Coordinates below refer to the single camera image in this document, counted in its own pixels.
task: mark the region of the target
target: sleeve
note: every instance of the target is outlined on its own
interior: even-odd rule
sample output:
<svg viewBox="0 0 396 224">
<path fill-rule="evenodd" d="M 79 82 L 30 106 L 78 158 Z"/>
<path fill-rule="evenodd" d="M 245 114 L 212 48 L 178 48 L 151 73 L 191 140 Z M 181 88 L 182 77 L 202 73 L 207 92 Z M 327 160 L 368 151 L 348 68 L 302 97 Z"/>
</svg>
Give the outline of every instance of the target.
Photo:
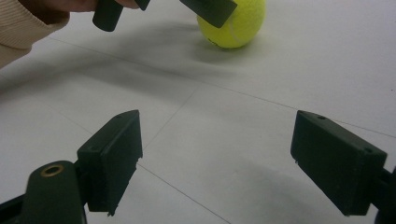
<svg viewBox="0 0 396 224">
<path fill-rule="evenodd" d="M 54 24 L 46 24 L 32 15 L 18 0 L 0 1 L 0 68 L 30 52 L 32 45 L 63 28 L 69 14 Z"/>
</svg>

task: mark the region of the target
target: human hand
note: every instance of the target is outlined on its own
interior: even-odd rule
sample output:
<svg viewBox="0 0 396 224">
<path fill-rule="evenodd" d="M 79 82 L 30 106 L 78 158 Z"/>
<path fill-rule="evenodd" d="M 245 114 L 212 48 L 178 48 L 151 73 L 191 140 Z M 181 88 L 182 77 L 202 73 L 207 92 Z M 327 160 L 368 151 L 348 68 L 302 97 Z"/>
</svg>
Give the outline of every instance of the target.
<svg viewBox="0 0 396 224">
<path fill-rule="evenodd" d="M 44 8 L 65 12 L 95 11 L 98 0 L 36 0 Z M 139 8 L 134 0 L 115 0 L 124 7 Z"/>
<path fill-rule="evenodd" d="M 19 0 L 34 15 L 48 12 L 95 11 L 98 0 Z M 134 0 L 115 0 L 124 7 L 139 8 Z"/>
</svg>

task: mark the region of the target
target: tennis ball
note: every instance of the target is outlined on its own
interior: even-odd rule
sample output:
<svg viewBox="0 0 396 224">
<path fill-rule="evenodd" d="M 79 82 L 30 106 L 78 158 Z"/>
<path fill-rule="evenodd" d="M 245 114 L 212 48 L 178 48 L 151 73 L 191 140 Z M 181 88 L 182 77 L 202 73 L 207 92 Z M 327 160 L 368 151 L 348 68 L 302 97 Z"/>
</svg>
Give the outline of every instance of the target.
<svg viewBox="0 0 396 224">
<path fill-rule="evenodd" d="M 237 7 L 221 28 L 197 16 L 202 34 L 224 49 L 245 46 L 259 32 L 265 16 L 265 0 L 234 0 Z"/>
</svg>

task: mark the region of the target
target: white floor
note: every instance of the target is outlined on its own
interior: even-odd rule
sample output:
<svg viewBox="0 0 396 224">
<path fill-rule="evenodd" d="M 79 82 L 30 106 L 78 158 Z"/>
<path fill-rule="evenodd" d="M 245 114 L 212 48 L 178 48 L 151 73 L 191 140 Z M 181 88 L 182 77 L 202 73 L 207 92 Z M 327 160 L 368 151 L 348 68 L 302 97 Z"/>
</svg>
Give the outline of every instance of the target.
<svg viewBox="0 0 396 224">
<path fill-rule="evenodd" d="M 243 49 L 202 37 L 177 0 L 92 14 L 0 71 L 0 202 L 113 116 L 141 113 L 144 158 L 114 217 L 89 223 L 373 223 L 344 217 L 290 155 L 298 109 L 333 119 L 396 166 L 396 2 L 268 0 Z"/>
</svg>

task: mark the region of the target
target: finger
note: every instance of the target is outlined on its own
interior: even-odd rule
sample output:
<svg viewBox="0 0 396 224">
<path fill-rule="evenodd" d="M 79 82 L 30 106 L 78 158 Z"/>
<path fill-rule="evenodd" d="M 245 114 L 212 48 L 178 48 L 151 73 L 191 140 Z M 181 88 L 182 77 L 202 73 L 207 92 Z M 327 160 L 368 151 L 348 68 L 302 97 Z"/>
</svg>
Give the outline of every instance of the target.
<svg viewBox="0 0 396 224">
<path fill-rule="evenodd" d="M 85 12 L 95 11 L 97 1 L 98 0 L 42 0 L 37 2 L 41 2 L 41 5 L 43 5 L 46 10 L 64 12 Z"/>
<path fill-rule="evenodd" d="M 139 6 L 134 0 L 116 0 L 116 1 L 121 5 L 123 5 L 124 7 L 139 8 Z"/>
</svg>

